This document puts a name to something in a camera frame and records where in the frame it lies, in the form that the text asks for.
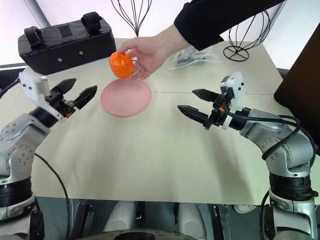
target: orange ball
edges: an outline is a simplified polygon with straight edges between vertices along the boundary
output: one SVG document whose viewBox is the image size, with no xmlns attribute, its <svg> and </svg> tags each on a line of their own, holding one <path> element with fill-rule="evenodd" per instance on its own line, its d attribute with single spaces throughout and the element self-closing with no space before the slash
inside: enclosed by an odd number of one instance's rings
<svg viewBox="0 0 320 240">
<path fill-rule="evenodd" d="M 114 75 L 120 79 L 130 78 L 134 74 L 134 62 L 127 53 L 112 53 L 109 64 Z"/>
</svg>

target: clear plastic package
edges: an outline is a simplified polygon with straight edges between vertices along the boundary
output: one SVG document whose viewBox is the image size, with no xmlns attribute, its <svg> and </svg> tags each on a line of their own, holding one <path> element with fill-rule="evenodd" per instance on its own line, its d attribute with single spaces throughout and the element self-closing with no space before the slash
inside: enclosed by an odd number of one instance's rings
<svg viewBox="0 0 320 240">
<path fill-rule="evenodd" d="M 207 47 L 201 51 L 198 51 L 193 46 L 187 47 L 177 52 L 172 60 L 170 70 L 180 69 L 191 64 L 203 64 L 209 63 L 222 63 L 220 58 L 213 53 L 213 47 Z"/>
</svg>

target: pink round dish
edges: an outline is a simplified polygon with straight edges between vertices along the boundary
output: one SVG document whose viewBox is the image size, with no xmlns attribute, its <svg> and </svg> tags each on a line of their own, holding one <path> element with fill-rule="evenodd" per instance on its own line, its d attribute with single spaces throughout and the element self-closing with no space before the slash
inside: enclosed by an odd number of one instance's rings
<svg viewBox="0 0 320 240">
<path fill-rule="evenodd" d="M 107 113 L 127 117 L 144 110 L 151 95 L 149 85 L 143 80 L 117 79 L 105 86 L 100 100 Z"/>
</svg>

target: beige table surface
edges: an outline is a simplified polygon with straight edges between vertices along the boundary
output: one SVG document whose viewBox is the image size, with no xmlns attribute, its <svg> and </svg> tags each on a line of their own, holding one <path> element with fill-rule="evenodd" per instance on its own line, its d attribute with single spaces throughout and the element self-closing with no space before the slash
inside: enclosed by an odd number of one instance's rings
<svg viewBox="0 0 320 240">
<path fill-rule="evenodd" d="M 220 91 L 224 76 L 242 71 L 247 93 L 243 106 L 291 114 L 273 98 L 281 77 L 264 47 L 251 49 L 247 62 L 232 62 L 222 54 L 227 44 L 214 46 L 223 63 L 168 70 L 170 57 L 147 80 L 152 89 L 150 104 L 131 117 L 112 116 L 100 104 L 104 86 L 116 79 L 108 58 L 49 75 L 51 87 L 77 78 L 65 95 L 70 100 L 84 88 L 98 85 L 96 97 L 67 121 L 57 123 L 37 150 L 60 174 L 69 196 L 259 205 L 269 187 L 269 173 L 258 147 L 233 129 L 212 126 L 207 131 L 177 109 L 177 105 L 190 105 L 208 114 L 211 104 L 191 91 Z M 14 87 L 0 101 L 0 127 L 33 108 L 20 87 Z M 319 170 L 317 157 L 311 173 L 312 188 L 317 191 Z M 37 196 L 64 197 L 56 177 L 37 157 L 32 189 Z"/>
</svg>

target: bag strap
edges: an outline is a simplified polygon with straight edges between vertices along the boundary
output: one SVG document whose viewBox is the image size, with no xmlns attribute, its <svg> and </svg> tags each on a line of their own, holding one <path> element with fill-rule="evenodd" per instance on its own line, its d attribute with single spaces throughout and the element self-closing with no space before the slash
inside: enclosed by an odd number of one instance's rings
<svg viewBox="0 0 320 240">
<path fill-rule="evenodd" d="M 31 26 L 24 29 L 24 34 L 32 49 L 44 47 L 41 37 L 41 31 L 36 26 Z"/>
<path fill-rule="evenodd" d="M 101 28 L 101 24 L 99 22 L 101 19 L 102 17 L 99 16 L 98 13 L 92 11 L 83 15 L 83 17 L 81 18 L 81 22 L 83 26 L 86 28 L 86 30 L 89 33 L 92 33 L 99 31 L 99 29 Z"/>
</svg>

